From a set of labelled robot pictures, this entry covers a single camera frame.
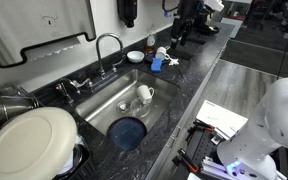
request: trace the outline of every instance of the stainless steel sink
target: stainless steel sink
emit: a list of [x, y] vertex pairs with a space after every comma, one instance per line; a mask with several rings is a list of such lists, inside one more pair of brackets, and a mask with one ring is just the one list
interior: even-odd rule
[[117, 104], [122, 101], [131, 102], [137, 98], [136, 89], [143, 84], [153, 87], [155, 91], [152, 102], [149, 104], [149, 114], [143, 118], [137, 117], [144, 123], [148, 133], [176, 97], [179, 87], [137, 69], [105, 87], [80, 104], [75, 111], [106, 136], [109, 126], [114, 121], [132, 116], [131, 112], [125, 114], [118, 112]]

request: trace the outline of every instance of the black granite countertop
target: black granite countertop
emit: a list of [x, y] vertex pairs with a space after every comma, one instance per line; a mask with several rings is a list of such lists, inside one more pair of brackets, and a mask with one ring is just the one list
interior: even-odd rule
[[[219, 34], [200, 37], [200, 39], [206, 40], [204, 45], [191, 42], [187, 42], [185, 46], [178, 45], [178, 50], [194, 54], [191, 60], [180, 59], [180, 64], [175, 66], [163, 65], [161, 73], [150, 72], [150, 64], [146, 62], [140, 64], [126, 62], [117, 68], [118, 72], [115, 77], [98, 87], [94, 87], [93, 92], [85, 90], [82, 91], [81, 95], [73, 95], [75, 101], [72, 105], [64, 105], [62, 103], [60, 94], [55, 90], [56, 82], [40, 88], [34, 94], [46, 106], [60, 107], [73, 115], [78, 125], [79, 134], [82, 135], [93, 153], [94, 164], [97, 168], [97, 179], [144, 179], [171, 135], [171, 132], [184, 114], [192, 97], [200, 87], [211, 65], [220, 55], [221, 50], [229, 39], [233, 26], [220, 23], [216, 23], [216, 25], [221, 29]], [[169, 33], [170, 28], [158, 33], [157, 46], [170, 45]], [[190, 37], [197, 38], [198, 36], [192, 33]], [[142, 50], [142, 45], [142, 41], [138, 42], [126, 48], [126, 51], [134, 49]], [[105, 67], [110, 68], [111, 65], [106, 63]], [[79, 117], [74, 112], [74, 109], [89, 97], [96, 96], [96, 92], [103, 89], [105, 85], [132, 69], [139, 69], [174, 83], [180, 87], [180, 92], [142, 140], [141, 144], [135, 150], [122, 151], [88, 122]], [[95, 64], [93, 63], [68, 75], [68, 78], [85, 79], [86, 77], [91, 77], [92, 81], [96, 82], [99, 79], [98, 75], [98, 66], [97, 62], [95, 62]]]

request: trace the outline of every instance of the paper towel dispenser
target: paper towel dispenser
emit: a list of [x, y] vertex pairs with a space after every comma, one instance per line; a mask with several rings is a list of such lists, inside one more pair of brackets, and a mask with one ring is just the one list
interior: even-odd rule
[[96, 38], [90, 0], [0, 0], [0, 67], [23, 64], [28, 50], [78, 35]]

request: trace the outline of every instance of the white wall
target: white wall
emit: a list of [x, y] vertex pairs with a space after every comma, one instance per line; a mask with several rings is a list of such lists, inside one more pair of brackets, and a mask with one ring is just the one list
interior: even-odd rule
[[[178, 0], [167, 0], [167, 6], [176, 5]], [[119, 20], [116, 0], [91, 0], [97, 36], [112, 32], [120, 36], [124, 46], [128, 46], [148, 35], [150, 27], [159, 31], [172, 24], [172, 18], [165, 18], [161, 0], [138, 0], [138, 13], [134, 28], [126, 28]], [[118, 50], [113, 39], [104, 39], [101, 54], [106, 56]], [[75, 46], [73, 49], [54, 54], [24, 65], [0, 69], [0, 86], [15, 84], [33, 91], [64, 75], [97, 60], [95, 41]]]

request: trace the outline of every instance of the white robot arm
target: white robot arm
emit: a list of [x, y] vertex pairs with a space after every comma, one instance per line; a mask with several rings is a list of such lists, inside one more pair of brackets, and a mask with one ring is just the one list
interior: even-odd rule
[[269, 154], [281, 146], [288, 148], [288, 78], [273, 83], [248, 122], [218, 146], [217, 154], [236, 179], [276, 180]]

